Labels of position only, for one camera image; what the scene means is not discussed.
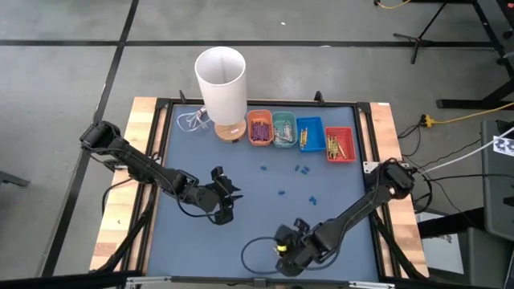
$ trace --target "white sticker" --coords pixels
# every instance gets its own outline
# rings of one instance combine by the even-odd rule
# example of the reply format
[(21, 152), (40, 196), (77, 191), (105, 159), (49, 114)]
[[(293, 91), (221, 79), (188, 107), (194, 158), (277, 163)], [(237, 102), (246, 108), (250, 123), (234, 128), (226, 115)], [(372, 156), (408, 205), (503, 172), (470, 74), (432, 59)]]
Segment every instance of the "white sticker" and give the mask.
[(514, 140), (497, 136), (492, 139), (494, 140), (492, 143), (493, 151), (514, 157)]

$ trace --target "wooden frame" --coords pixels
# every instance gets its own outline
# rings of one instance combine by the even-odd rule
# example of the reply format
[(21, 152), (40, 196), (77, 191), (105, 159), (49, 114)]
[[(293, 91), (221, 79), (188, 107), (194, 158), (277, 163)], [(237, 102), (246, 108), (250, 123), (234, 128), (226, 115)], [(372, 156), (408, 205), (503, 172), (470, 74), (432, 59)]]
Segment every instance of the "wooden frame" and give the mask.
[[(156, 102), (157, 98), (155, 97), (136, 97), (128, 118), (124, 138), (128, 140), (132, 146), (142, 152), (145, 151), (148, 143), (149, 130), (152, 124)], [(396, 129), (394, 127), (391, 107), (389, 104), (385, 103), (371, 103), (370, 108), (381, 161), (390, 157), (400, 159), (402, 155), (400, 153), (398, 139), (396, 137)], [(161, 143), (160, 137), (165, 119), (164, 113), (165, 110), (161, 110), (156, 139), (153, 144), (154, 152), (158, 150), (159, 144)], [(367, 133), (367, 125), (365, 114), (361, 112), (361, 127), (365, 141), (365, 151), (368, 159), (373, 159), (371, 156), (371, 144)], [(128, 174), (125, 171), (116, 172), (112, 183), (114, 184), (119, 181), (123, 181), (126, 178), (128, 178)], [(109, 194), (104, 218), (100, 225), (100, 232), (98, 233), (98, 239), (92, 256), (90, 265), (91, 269), (96, 269), (103, 265), (126, 236), (129, 229), (131, 213), (133, 211), (136, 190), (137, 183), (135, 181), (130, 181), (124, 185), (116, 187)], [(141, 208), (145, 207), (148, 194), (149, 185), (147, 185), (147, 188), (145, 189), (145, 197), (141, 204)], [(391, 201), (389, 206), (396, 242), (402, 248), (406, 257), (416, 266), (418, 271), (425, 276), (428, 276), (428, 269), (426, 267), (425, 256), (422, 250), (422, 243), (419, 237), (418, 227), (416, 225), (417, 222), (414, 216), (411, 198), (408, 197), (403, 200)], [(150, 227), (150, 240), (152, 233), (153, 222)], [(139, 243), (140, 239), (138, 237), (134, 242), (131, 258), (128, 263), (129, 269), (134, 269), (136, 266)], [(389, 250), (383, 240), (381, 241), (381, 250), (385, 266), (385, 274), (387, 276), (393, 276)], [(148, 260), (146, 259), (144, 271), (146, 271), (147, 261)], [(402, 276), (406, 278), (405, 272), (402, 272)]]

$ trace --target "plastic bin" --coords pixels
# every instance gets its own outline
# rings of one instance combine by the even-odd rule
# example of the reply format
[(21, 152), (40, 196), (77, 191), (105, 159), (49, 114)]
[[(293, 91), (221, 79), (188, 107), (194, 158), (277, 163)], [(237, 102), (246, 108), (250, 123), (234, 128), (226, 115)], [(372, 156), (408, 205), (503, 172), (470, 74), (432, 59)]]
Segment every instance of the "plastic bin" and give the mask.
[[(307, 143), (303, 148), (300, 144), (302, 129), (307, 129)], [(301, 152), (319, 152), (327, 148), (324, 139), (323, 123), (319, 116), (296, 118), (296, 131)]]
[[(265, 146), (269, 145), (273, 141), (273, 120), (271, 117), (271, 112), (266, 109), (253, 110), (249, 111), (247, 115), (248, 119), (248, 139), (250, 143), (254, 146)], [(253, 124), (261, 123), (268, 124), (269, 129), (267, 133), (267, 140), (254, 140), (252, 137), (254, 136)]]
[(295, 145), (298, 140), (298, 135), (296, 134), (296, 117), (292, 112), (275, 112), (273, 113), (273, 128), (278, 130), (281, 136), (284, 136), (284, 124), (288, 122), (292, 127), (292, 141), (288, 142), (287, 140), (282, 140), (277, 136), (273, 138), (273, 145), (276, 148), (287, 149), (291, 148)]
[(328, 155), (328, 149), (327, 149), (327, 159), (330, 162), (352, 162), (355, 161), (355, 147), (353, 146), (353, 136), (352, 136), (352, 129), (351, 128), (343, 128), (343, 127), (327, 127), (325, 128), (325, 134), (327, 136), (327, 143), (328, 143), (328, 137), (336, 137), (337, 142), (339, 143), (340, 147), (345, 152), (346, 158), (343, 157), (343, 154), (338, 148), (338, 155), (337, 158), (332, 159)]

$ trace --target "blue tabletop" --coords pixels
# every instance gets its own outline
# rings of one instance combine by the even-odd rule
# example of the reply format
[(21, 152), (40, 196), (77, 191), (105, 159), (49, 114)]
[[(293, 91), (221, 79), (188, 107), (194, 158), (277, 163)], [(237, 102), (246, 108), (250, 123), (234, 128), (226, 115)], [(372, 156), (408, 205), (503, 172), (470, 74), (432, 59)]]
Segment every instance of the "blue tabletop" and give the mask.
[[(221, 165), (244, 197), (235, 203), (234, 221), (216, 226), (206, 218), (184, 215), (173, 198), (160, 192), (148, 276), (283, 279), (281, 274), (263, 277), (246, 271), (239, 259), (244, 244), (259, 236), (273, 236), (280, 224), (292, 226), (296, 218), (311, 226), (334, 218), (363, 196), (362, 160), (352, 108), (248, 108), (289, 111), (297, 117), (320, 116), (324, 126), (351, 127), (357, 160), (328, 163), (325, 152), (301, 153), (298, 144), (291, 149), (255, 147), (247, 136), (235, 144), (224, 143), (215, 135), (212, 122), (208, 130), (183, 132), (176, 124), (177, 116), (199, 107), (174, 105), (165, 165), (192, 173), (201, 185), (210, 183), (210, 171)], [(295, 171), (297, 165), (308, 166), (308, 174)], [(311, 197), (317, 200), (316, 205), (309, 201)], [(192, 214), (202, 213), (194, 206), (184, 208)], [(256, 271), (274, 270), (278, 259), (274, 245), (272, 241), (252, 244), (245, 254), (247, 265)], [(304, 271), (295, 278), (377, 282), (369, 220), (345, 235), (339, 259), (331, 267)]]

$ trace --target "blue bin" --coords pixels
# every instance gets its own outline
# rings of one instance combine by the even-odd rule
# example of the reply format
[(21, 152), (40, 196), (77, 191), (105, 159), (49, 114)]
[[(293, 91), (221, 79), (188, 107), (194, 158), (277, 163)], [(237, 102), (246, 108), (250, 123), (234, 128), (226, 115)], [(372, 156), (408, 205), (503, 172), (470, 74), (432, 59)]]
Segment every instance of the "blue bin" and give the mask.
[(302, 153), (319, 152), (327, 148), (325, 142), (323, 123), (319, 116), (314, 117), (298, 117), (296, 118), (296, 129), (298, 139), (301, 138), (302, 129), (307, 129), (307, 144), (304, 148), (300, 148)]
[(275, 112), (272, 116), (273, 128), (278, 129), (281, 136), (284, 135), (284, 124), (287, 121), (292, 126), (292, 142), (277, 142), (276, 137), (273, 139), (273, 145), (276, 148), (287, 149), (295, 145), (298, 140), (296, 134), (296, 117), (292, 112)]

